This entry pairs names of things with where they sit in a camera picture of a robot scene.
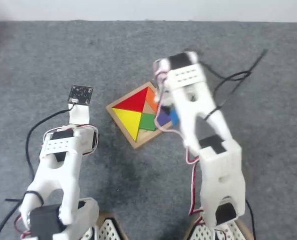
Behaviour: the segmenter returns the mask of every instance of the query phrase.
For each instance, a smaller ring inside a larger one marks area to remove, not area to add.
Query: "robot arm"
[[[232,138],[224,116],[216,109],[202,67],[195,52],[184,52],[157,60],[153,65],[159,92],[155,100],[174,104],[183,136],[183,145],[199,157],[202,171],[200,201],[203,219],[209,228],[237,219],[245,212],[245,180],[242,149]],[[199,140],[196,117],[216,135]]]
[[[74,87],[79,91],[90,89]],[[92,198],[79,199],[79,177],[82,157],[96,149],[99,133],[89,124],[89,106],[80,104],[81,97],[76,95],[69,102],[70,124],[44,135],[39,166],[27,191],[37,192],[46,200],[54,190],[62,189],[63,197],[61,204],[41,206],[35,194],[24,196],[20,213],[31,236],[26,239],[79,240],[87,231],[91,231],[89,238],[83,239],[91,239],[92,229],[97,239],[99,206]]]

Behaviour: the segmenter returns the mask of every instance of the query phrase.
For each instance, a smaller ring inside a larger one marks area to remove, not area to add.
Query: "perforated white base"
[[[99,229],[99,240],[121,240],[112,220],[106,219]]]
[[[246,240],[241,230],[235,222],[230,224],[224,224],[218,227],[219,230],[225,232],[226,240]],[[215,231],[219,240],[225,240],[224,233],[221,231]],[[211,230],[204,226],[196,226],[189,240],[214,240],[215,234]]]

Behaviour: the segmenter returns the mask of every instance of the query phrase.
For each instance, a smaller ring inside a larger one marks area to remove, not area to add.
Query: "yellow triangle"
[[[118,119],[122,122],[128,133],[131,135],[134,141],[136,141],[142,113],[138,111],[123,110],[118,108],[112,109]]]

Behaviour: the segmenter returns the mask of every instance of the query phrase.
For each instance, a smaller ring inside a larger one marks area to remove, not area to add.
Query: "wooden puzzle frame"
[[[117,115],[115,114],[115,112],[112,110],[112,108],[119,104],[120,102],[130,98],[131,96],[133,96],[134,94],[138,93],[139,91],[145,89],[149,87],[150,89],[153,90],[153,92],[156,91],[156,88],[153,86],[153,84],[151,82],[147,82],[145,84],[143,84],[142,86],[139,86],[138,88],[134,89],[133,91],[129,92],[128,94],[120,97],[119,99],[115,100],[114,102],[112,102],[111,104],[106,106],[106,110],[108,111],[108,113],[110,114],[110,116],[113,118],[114,122],[117,124],[117,126],[121,129],[122,133],[124,134],[124,136],[126,137],[126,139],[128,140],[128,142],[131,144],[131,146],[134,149],[139,148],[140,146],[142,146],[143,144],[147,143],[149,140],[155,138],[157,135],[159,135],[160,133],[162,133],[161,130],[156,129],[155,131],[146,131],[145,132],[145,136],[138,140],[138,141],[134,141],[132,136],[130,135],[130,133],[127,131],[127,129],[124,127],[123,123],[120,121],[120,119],[117,117]],[[170,126],[172,126],[172,122],[169,121],[168,123],[166,123],[165,125],[163,125],[162,127],[167,129]]]

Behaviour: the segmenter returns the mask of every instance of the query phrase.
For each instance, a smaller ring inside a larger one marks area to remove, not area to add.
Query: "wire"
[[[199,61],[199,63],[205,67],[207,70],[209,70],[213,75],[215,75],[216,77],[223,79],[215,88],[213,91],[213,99],[216,102],[216,95],[218,90],[220,89],[221,86],[223,86],[224,83],[231,81],[231,82],[238,82],[236,84],[236,86],[233,88],[233,90],[231,92],[229,92],[228,97],[221,103],[221,104],[217,104],[216,107],[209,112],[206,117],[204,118],[205,121],[208,120],[208,118],[215,113],[217,110],[220,110],[225,103],[227,103],[232,97],[233,94],[237,91],[237,89],[241,86],[241,84],[245,81],[245,79],[247,77],[249,77],[252,74],[252,70],[259,64],[259,62],[262,60],[262,58],[268,53],[267,49],[264,49],[262,51],[262,53],[260,54],[260,56],[255,60],[255,62],[251,65],[251,67],[248,70],[245,71],[240,71],[237,73],[234,73],[228,77],[224,77],[221,74],[219,74],[217,71],[215,71],[210,65],[206,64],[203,61]]]
[[[19,206],[22,204],[21,201],[19,201],[12,209],[9,211],[9,213],[4,217],[3,221],[0,223],[0,234],[2,229],[4,228],[7,221],[10,219],[10,217],[13,215],[13,213],[19,208]]]
[[[25,154],[26,154],[26,161],[27,161],[27,165],[28,165],[28,168],[29,168],[29,171],[30,171],[30,175],[31,175],[31,180],[33,182],[34,178],[35,178],[35,172],[34,172],[34,169],[33,169],[33,166],[32,166],[32,163],[31,163],[31,159],[30,159],[30,154],[29,154],[29,142],[30,142],[30,137],[31,137],[31,134],[32,132],[39,126],[41,125],[42,123],[46,122],[47,120],[50,120],[51,118],[54,118],[55,116],[57,115],[60,115],[60,114],[64,114],[66,112],[69,112],[71,111],[73,108],[74,108],[75,104],[73,104],[73,106],[69,109],[65,109],[65,110],[61,110],[61,111],[58,111],[56,113],[53,113],[52,115],[42,119],[41,121],[39,121],[37,124],[35,124],[28,132],[27,134],[27,137],[26,137],[26,143],[25,143]]]
[[[22,217],[21,217],[21,214],[19,214],[19,215],[15,218],[14,223],[13,223],[15,230],[16,230],[19,234],[23,234],[23,232],[22,232],[21,230],[19,230],[19,228],[18,228],[18,222],[19,222],[19,220],[21,220],[21,218],[22,218]]]
[[[250,218],[251,218],[251,221],[252,221],[253,238],[254,238],[254,240],[257,240],[257,236],[256,236],[256,232],[255,232],[255,221],[254,221],[253,210],[252,210],[251,205],[250,205],[250,203],[249,203],[249,201],[247,199],[245,199],[245,202],[246,202],[246,205],[247,205],[247,207],[249,209]]]
[[[64,114],[66,112],[69,112],[73,109],[73,107],[75,106],[75,104],[73,104],[73,106],[69,109],[65,109],[65,110],[61,110],[61,111],[58,111],[56,113],[53,113],[52,115],[42,119],[41,121],[39,121],[37,124],[35,124],[28,132],[27,134],[27,137],[26,137],[26,143],[25,143],[25,154],[26,154],[26,161],[27,161],[27,165],[28,165],[28,168],[29,168],[29,171],[30,171],[30,175],[31,175],[31,181],[33,182],[34,178],[35,178],[35,172],[34,172],[34,169],[33,169],[33,166],[32,166],[32,163],[31,163],[31,159],[30,159],[30,155],[29,155],[29,142],[30,142],[30,137],[31,137],[31,134],[32,132],[39,126],[41,125],[42,123],[46,122],[47,120],[50,120],[51,118],[54,118],[55,116],[57,115],[60,115],[60,114]],[[7,221],[10,219],[10,217],[14,214],[14,212],[19,208],[19,206],[22,204],[22,201],[23,201],[23,198],[22,199],[11,199],[11,198],[6,198],[5,200],[7,202],[17,202],[17,204],[11,209],[11,211],[9,211],[9,213],[5,216],[5,218],[2,220],[2,222],[0,223],[0,234],[1,234],[1,231],[2,229],[4,228],[5,224],[7,223]]]

